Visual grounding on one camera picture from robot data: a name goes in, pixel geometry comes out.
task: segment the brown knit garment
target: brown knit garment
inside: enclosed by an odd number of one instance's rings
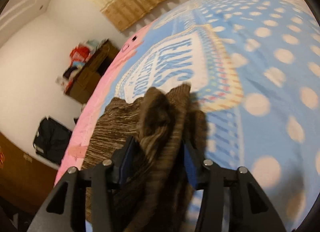
[[[113,98],[97,121],[83,168],[90,168],[121,148],[133,135],[140,151],[133,177],[114,191],[120,230],[178,231],[192,197],[180,150],[182,137],[199,149],[206,139],[205,115],[190,104],[190,86],[182,84],[166,95],[151,87],[131,104]],[[86,194],[86,218],[91,221],[91,190]]]

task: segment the black bag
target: black bag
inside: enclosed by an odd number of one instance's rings
[[[71,134],[71,130],[54,119],[50,117],[42,119],[33,141],[36,154],[60,165]]]

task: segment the blue polka dot bedsheet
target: blue polka dot bedsheet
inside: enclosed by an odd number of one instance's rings
[[[190,0],[148,26],[100,114],[114,96],[132,103],[148,87],[190,82],[209,126],[206,157],[249,168],[291,231],[320,191],[319,31],[303,0]]]

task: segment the brown wooden furniture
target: brown wooden furniture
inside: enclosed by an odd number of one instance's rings
[[[0,147],[4,155],[0,197],[22,211],[35,214],[52,190],[57,170],[26,155],[2,133]]]
[[[74,77],[65,92],[80,103],[87,103],[105,70],[119,53],[119,49],[107,40]]]

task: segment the metal screw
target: metal screw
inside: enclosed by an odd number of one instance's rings
[[[239,172],[240,172],[241,174],[246,174],[246,173],[248,172],[248,169],[245,168],[244,166],[240,166],[240,167],[239,167]]]
[[[77,167],[72,166],[72,167],[68,168],[68,173],[74,174],[77,170],[78,170]]]
[[[110,164],[112,164],[112,160],[111,159],[105,159],[105,160],[103,160],[102,164],[104,166],[109,166]]]
[[[203,164],[204,164],[205,166],[211,166],[211,165],[213,165],[213,162],[212,162],[210,159],[205,159],[205,160],[203,161]]]

